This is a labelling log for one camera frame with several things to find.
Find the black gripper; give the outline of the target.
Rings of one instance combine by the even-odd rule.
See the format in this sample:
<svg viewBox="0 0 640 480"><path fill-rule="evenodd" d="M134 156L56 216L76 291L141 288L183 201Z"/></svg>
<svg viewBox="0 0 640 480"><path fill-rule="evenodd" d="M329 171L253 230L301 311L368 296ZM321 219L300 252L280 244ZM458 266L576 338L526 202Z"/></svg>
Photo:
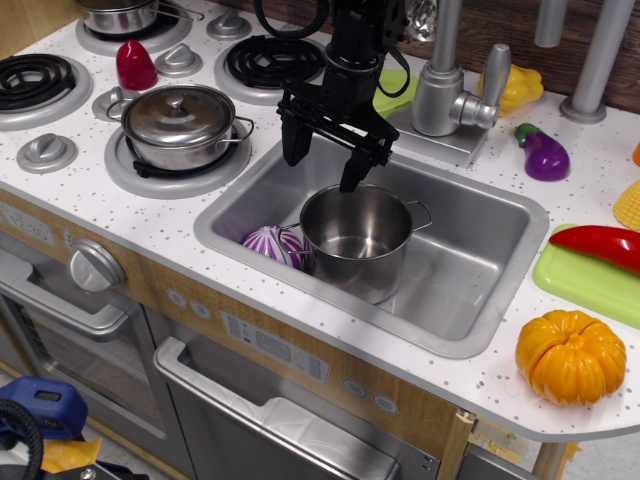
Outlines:
<svg viewBox="0 0 640 480"><path fill-rule="evenodd" d="M296 166L316 133L352 150L340 181L342 193L353 192L372 166L384 166L399 133L373 106L380 74L380 64L364 70L329 64L319 85L286 80L277 108L286 163Z"/></svg>

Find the green plate behind arm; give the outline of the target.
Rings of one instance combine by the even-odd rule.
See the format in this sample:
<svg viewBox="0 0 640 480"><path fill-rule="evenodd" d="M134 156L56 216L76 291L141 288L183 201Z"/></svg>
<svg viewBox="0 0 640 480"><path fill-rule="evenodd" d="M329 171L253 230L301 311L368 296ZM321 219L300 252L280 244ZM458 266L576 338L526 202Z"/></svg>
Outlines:
<svg viewBox="0 0 640 480"><path fill-rule="evenodd" d="M401 95L390 97L385 94L385 92L398 93L405 85L406 80L409 80L409 84ZM388 117L391 113L413 101L418 85L418 79L415 76L408 77L404 70L384 69L379 81L381 88L376 90L373 106L383 118Z"/></svg>

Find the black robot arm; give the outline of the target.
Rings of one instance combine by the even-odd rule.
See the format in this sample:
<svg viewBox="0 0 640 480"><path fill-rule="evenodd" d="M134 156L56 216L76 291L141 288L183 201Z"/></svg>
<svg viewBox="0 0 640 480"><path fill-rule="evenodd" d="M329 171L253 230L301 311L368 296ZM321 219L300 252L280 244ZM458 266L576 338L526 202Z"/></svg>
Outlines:
<svg viewBox="0 0 640 480"><path fill-rule="evenodd" d="M380 75L390 54L408 70L396 44L405 39L408 26L403 1L319 1L313 21L295 31L272 27L263 5L255 1L254 12L274 37L305 38L332 19L333 33L325 48L322 83L286 80L278 114L282 120L282 148L286 163L297 165L308 153L317 133L351 150L341 178L340 190L351 192L370 169L384 166L399 132L376 112L373 99L382 89Z"/></svg>

